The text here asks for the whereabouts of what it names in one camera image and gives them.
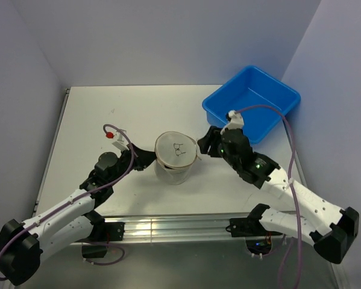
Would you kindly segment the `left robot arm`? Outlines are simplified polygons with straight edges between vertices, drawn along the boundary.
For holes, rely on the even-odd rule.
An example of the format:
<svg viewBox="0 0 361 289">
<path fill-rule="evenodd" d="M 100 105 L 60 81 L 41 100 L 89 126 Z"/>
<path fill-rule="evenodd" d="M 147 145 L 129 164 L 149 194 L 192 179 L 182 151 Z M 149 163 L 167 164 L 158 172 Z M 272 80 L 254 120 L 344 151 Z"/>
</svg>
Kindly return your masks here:
<svg viewBox="0 0 361 289">
<path fill-rule="evenodd" d="M 71 243 L 106 241 L 105 219 L 96 208 L 113 194 L 117 182 L 133 170 L 143 171 L 155 159 L 155 152 L 134 144 L 120 155 L 105 152 L 88 178 L 65 200 L 30 219 L 7 222 L 0 231 L 0 281 L 23 284 L 42 261 Z"/>
</svg>

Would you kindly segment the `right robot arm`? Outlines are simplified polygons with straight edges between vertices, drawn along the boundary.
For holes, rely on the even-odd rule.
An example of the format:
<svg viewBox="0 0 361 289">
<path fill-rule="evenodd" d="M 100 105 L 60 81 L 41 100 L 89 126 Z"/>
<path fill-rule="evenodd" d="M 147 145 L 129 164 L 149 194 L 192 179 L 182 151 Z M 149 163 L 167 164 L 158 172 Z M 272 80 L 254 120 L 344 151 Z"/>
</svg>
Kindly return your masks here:
<svg viewBox="0 0 361 289">
<path fill-rule="evenodd" d="M 360 215 L 354 208 L 334 205 L 292 179 L 277 162 L 254 151 L 239 128 L 211 126 L 197 145 L 202 154 L 222 158 L 243 181 L 294 209 L 288 215 L 267 204 L 256 205 L 248 220 L 253 234 L 290 235 L 333 264 L 343 261 L 359 232 Z"/>
</svg>

